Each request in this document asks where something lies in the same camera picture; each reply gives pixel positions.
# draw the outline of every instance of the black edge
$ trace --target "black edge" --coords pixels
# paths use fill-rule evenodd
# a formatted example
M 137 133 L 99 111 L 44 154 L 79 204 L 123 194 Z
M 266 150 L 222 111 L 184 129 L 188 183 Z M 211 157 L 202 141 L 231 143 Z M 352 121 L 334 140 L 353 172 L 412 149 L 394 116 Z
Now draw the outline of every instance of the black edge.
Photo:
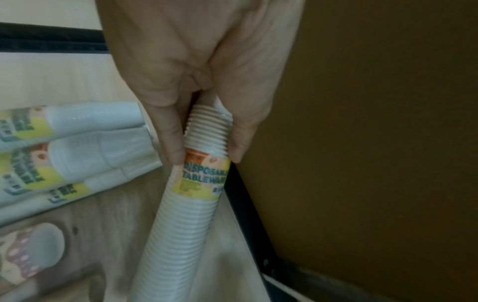
M 260 272 L 274 278 L 277 271 L 283 267 L 282 260 L 275 253 L 259 214 L 234 164 L 231 164 L 229 169 L 225 190 Z M 264 284 L 272 302 L 297 302 L 295 298 L 269 282 L 264 281 Z
M 109 53 L 101 30 L 0 23 L 0 52 Z

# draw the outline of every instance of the colorful label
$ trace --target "colorful label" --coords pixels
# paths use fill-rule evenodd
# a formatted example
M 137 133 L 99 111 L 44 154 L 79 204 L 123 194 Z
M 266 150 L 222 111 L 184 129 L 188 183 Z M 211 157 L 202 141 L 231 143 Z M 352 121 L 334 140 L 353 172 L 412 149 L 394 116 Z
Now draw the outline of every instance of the colorful label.
M 173 192 L 199 199 L 217 199 L 223 192 L 231 160 L 186 149 L 186 161 L 178 173 Z
M 0 236 L 0 294 L 38 274 L 43 268 L 32 263 L 26 246 L 34 228 Z
M 21 195 L 63 182 L 51 165 L 47 144 L 0 154 L 0 189 L 9 195 Z
M 43 197 L 51 203 L 62 203 L 72 199 L 78 199 L 91 194 L 91 190 L 84 184 L 69 184 L 50 190 L 43 194 Z
M 53 135 L 43 106 L 0 111 L 0 140 L 14 142 Z

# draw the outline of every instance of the brown panel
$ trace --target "brown panel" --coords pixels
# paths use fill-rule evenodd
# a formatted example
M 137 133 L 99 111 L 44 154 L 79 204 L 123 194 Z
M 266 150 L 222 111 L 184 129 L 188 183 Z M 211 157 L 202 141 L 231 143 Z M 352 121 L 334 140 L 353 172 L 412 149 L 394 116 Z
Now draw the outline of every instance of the brown panel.
M 410 301 L 478 301 L 476 1 L 307 2 L 239 165 L 278 254 Z

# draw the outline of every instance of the hand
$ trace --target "hand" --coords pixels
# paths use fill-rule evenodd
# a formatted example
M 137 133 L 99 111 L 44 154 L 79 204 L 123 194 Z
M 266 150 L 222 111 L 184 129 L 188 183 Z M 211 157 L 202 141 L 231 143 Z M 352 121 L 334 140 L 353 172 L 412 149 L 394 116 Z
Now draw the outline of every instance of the hand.
M 239 162 L 268 116 L 303 0 L 97 0 L 119 70 L 143 103 L 166 157 L 185 157 L 191 93 L 214 87 L 233 115 Z

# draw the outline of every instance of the polka dot paper cup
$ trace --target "polka dot paper cup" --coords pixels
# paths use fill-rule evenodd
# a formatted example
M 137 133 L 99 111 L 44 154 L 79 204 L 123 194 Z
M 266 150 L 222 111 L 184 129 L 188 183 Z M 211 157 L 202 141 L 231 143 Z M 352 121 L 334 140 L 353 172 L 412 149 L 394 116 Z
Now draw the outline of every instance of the polka dot paper cup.
M 0 236 L 0 294 L 57 264 L 64 251 L 63 232 L 51 223 Z

